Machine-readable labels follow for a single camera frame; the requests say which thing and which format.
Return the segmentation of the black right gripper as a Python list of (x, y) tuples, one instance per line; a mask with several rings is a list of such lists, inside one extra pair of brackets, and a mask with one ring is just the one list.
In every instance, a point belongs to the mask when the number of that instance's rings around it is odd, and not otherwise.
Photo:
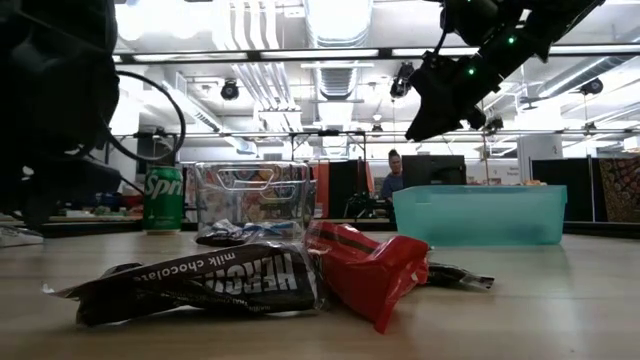
[(461, 129), (461, 120), (480, 129), (485, 114), (475, 105), (459, 105), (455, 100), (481, 100), (532, 56), (546, 59), (549, 50), (550, 37), (544, 29), (528, 24), (496, 30), (471, 56), (440, 57), (435, 69), (422, 64), (409, 77), (420, 95), (420, 106), (405, 138), (440, 136)]

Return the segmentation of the red candy bar wrapper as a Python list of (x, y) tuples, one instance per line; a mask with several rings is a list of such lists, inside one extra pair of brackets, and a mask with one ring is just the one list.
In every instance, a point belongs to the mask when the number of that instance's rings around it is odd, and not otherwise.
[(314, 222), (304, 243), (325, 287), (381, 334), (400, 298), (428, 278), (430, 247), (422, 240), (377, 242), (346, 224)]

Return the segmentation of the black computer monitor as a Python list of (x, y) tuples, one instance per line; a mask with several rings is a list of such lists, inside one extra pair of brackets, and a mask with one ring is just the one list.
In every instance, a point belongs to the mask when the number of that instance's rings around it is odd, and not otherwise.
[(467, 184), (465, 158), (461, 155), (406, 155), (402, 170), (405, 188)]

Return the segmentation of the person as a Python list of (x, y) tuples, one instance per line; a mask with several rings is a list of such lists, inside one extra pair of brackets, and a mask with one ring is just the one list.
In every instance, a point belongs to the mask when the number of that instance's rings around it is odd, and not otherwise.
[(402, 177), (402, 160), (399, 153), (392, 149), (388, 153), (388, 164), (390, 172), (387, 174), (383, 181), (380, 196), (391, 202), (393, 200), (393, 193), (398, 190), (402, 190), (403, 177)]

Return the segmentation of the teal plastic container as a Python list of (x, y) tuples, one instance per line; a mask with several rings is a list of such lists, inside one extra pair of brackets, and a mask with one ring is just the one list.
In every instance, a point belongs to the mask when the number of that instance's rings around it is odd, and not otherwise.
[(397, 232), (433, 247), (556, 245), (564, 186), (415, 186), (393, 194)]

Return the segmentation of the patterned orange black cloth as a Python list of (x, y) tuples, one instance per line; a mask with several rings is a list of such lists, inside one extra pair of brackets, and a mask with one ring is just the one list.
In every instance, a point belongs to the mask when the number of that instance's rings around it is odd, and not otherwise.
[(640, 223), (640, 156), (600, 158), (607, 219)]

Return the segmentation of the clear plastic bin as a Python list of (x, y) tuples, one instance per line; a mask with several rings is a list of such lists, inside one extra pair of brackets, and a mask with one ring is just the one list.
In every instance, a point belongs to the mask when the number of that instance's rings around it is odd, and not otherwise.
[[(295, 221), (305, 228), (308, 203), (313, 200), (310, 167), (305, 163), (201, 162), (194, 165), (194, 178), (198, 232), (224, 219), (237, 226)], [(296, 241), (301, 236), (260, 240)]]

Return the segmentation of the green Sprite can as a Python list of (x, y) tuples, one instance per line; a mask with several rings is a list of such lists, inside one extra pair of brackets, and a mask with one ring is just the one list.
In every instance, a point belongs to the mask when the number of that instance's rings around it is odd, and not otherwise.
[(175, 233), (181, 230), (183, 213), (183, 176), (179, 169), (153, 166), (145, 177), (143, 230), (148, 234)]

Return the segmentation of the black background rig frame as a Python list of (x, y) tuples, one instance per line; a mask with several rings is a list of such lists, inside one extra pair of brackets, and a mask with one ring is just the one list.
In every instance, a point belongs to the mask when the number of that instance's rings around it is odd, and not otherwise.
[[(249, 139), (263, 139), (263, 138), (288, 138), (292, 144), (291, 159), (295, 159), (295, 151), (299, 147), (296, 142), (297, 137), (302, 137), (302, 142), (306, 141), (310, 137), (347, 137), (352, 139), (354, 137), (361, 137), (362, 141), (359, 143), (362, 151), (366, 152), (366, 143), (368, 137), (403, 137), (407, 142), (422, 143), (424, 141), (435, 142), (437, 139), (443, 138), (454, 139), (457, 137), (474, 136), (486, 139), (487, 137), (504, 136), (508, 138), (521, 137), (521, 136), (534, 136), (534, 135), (575, 135), (590, 137), (591, 140), (595, 139), (596, 135), (618, 135), (618, 134), (640, 134), (640, 124), (623, 129), (558, 129), (558, 130), (504, 130), (504, 129), (483, 129), (482, 131), (471, 130), (457, 130), (448, 132), (441, 135), (435, 135), (432, 137), (419, 138), (418, 140), (412, 140), (404, 133), (399, 131), (338, 131), (338, 130), (319, 130), (315, 132), (211, 132), (211, 133), (185, 133), (175, 134), (166, 132), (155, 133), (135, 133), (128, 135), (114, 136), (111, 133), (107, 133), (107, 143), (115, 149), (118, 149), (121, 153), (125, 154), (131, 159), (141, 162), (157, 162), (161, 161), (167, 156), (174, 156), (179, 152), (186, 139), (208, 139), (208, 138), (221, 138), (236, 148), (237, 151), (242, 153), (250, 153), (250, 145), (244, 145)], [(143, 157), (137, 153), (131, 152), (124, 147), (122, 142), (127, 138), (171, 138), (173, 144), (171, 145), (171, 151), (159, 156), (159, 157)]]

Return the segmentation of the silver ventilation duct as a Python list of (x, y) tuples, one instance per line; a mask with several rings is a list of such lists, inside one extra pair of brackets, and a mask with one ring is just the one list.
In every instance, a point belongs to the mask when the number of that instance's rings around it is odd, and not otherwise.
[[(303, 0), (309, 46), (319, 49), (361, 48), (367, 44), (373, 0)], [(360, 77), (356, 61), (330, 62), (314, 69), (323, 126), (344, 129), (352, 120)]]

